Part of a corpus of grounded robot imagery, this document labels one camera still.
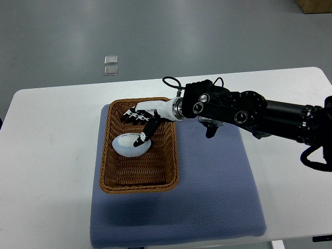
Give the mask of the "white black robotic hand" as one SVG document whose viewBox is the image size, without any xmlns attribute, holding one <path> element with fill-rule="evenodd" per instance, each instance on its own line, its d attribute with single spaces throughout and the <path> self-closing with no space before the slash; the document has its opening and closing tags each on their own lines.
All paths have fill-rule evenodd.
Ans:
<svg viewBox="0 0 332 249">
<path fill-rule="evenodd" d="M 175 97 L 168 101 L 145 101 L 128 109 L 121 117 L 121 121 L 145 126 L 133 146 L 141 146 L 150 140 L 163 122 L 184 120 L 182 100 L 181 97 Z"/>
</svg>

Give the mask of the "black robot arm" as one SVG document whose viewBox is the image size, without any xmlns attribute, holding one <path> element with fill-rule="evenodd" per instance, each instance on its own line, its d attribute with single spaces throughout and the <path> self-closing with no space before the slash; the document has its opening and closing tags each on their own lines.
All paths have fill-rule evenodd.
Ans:
<svg viewBox="0 0 332 249">
<path fill-rule="evenodd" d="M 301 162 L 314 170 L 331 172 L 331 97 L 324 106 L 266 100 L 254 91 L 231 92 L 210 80 L 187 84 L 182 113 L 233 124 L 254 137 L 275 135 L 309 146 Z"/>
</svg>

